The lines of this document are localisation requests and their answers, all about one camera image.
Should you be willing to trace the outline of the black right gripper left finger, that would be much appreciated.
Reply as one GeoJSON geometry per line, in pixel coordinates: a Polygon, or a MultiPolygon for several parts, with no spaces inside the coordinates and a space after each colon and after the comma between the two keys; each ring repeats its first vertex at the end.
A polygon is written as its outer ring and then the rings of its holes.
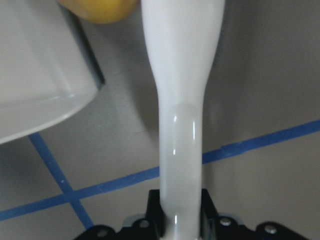
{"type": "Polygon", "coordinates": [[[166,216],[161,206],[159,189],[151,189],[148,192],[145,219],[149,222],[155,238],[165,236],[166,216]]]}

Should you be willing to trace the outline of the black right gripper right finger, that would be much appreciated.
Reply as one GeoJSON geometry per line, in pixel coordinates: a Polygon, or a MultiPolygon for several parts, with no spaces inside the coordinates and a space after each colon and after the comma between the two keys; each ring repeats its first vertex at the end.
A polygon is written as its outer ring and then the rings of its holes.
{"type": "Polygon", "coordinates": [[[200,237],[216,238],[219,222],[218,211],[207,189],[201,190],[200,237]]]}

